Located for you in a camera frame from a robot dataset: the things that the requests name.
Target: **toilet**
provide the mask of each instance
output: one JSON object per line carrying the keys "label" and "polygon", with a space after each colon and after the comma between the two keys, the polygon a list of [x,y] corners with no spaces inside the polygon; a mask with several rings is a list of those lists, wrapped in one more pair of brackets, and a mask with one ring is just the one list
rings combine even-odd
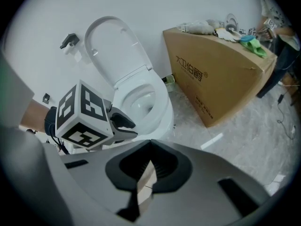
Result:
{"label": "toilet", "polygon": [[173,107],[164,82],[132,30],[117,17],[99,18],[87,29],[85,47],[115,90],[113,106],[136,124],[134,140],[165,139],[173,129]]}

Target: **toilet paper holder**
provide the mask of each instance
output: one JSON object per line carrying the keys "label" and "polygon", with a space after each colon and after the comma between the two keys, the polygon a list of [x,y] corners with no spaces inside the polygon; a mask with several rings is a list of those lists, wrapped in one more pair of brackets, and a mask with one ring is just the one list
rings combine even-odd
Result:
{"label": "toilet paper holder", "polygon": [[75,33],[70,33],[68,36],[64,39],[62,42],[62,45],[60,46],[60,49],[63,49],[67,47],[69,43],[71,43],[73,46],[75,46],[79,42],[78,36],[76,36]]}

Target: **toilet seat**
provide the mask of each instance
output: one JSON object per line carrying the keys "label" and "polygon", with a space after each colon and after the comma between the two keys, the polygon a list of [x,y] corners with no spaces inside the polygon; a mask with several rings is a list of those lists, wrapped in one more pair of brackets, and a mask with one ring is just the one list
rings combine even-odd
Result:
{"label": "toilet seat", "polygon": [[143,100],[143,93],[155,94],[153,107],[140,120],[134,121],[134,130],[139,136],[157,129],[171,106],[168,92],[127,24],[113,16],[97,19],[86,31],[85,47],[99,73],[115,89],[114,107],[128,114],[127,108],[134,102],[137,104],[138,99]]}
{"label": "toilet seat", "polygon": [[168,106],[169,97],[164,82],[153,70],[149,71],[144,66],[135,75],[117,86],[118,89],[114,95],[113,106],[121,109],[127,115],[129,113],[123,106],[126,100],[129,104],[132,104],[145,93],[150,92],[150,90],[155,93],[154,105],[149,113],[139,121],[135,121],[132,118],[136,124],[135,130],[138,134],[151,133],[152,129],[160,123]]}

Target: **toilet lid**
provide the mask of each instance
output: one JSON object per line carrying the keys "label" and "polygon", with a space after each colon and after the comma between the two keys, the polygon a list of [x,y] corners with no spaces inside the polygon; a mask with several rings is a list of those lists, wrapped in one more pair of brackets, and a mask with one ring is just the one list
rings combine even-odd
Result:
{"label": "toilet lid", "polygon": [[93,64],[112,87],[144,65],[152,68],[136,35],[117,17],[106,16],[94,21],[87,29],[85,47]]}

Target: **white wall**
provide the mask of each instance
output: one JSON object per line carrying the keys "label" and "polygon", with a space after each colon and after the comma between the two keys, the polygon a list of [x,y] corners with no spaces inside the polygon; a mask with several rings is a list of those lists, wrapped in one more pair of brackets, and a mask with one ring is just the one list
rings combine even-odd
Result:
{"label": "white wall", "polygon": [[102,16],[117,16],[136,33],[160,77],[171,73],[162,31],[182,22],[233,13],[249,29],[260,18],[259,0],[27,0],[8,31],[5,53],[39,102],[45,93],[58,103],[79,78],[112,99],[113,91],[93,65],[78,64],[60,50],[68,33],[83,39]]}

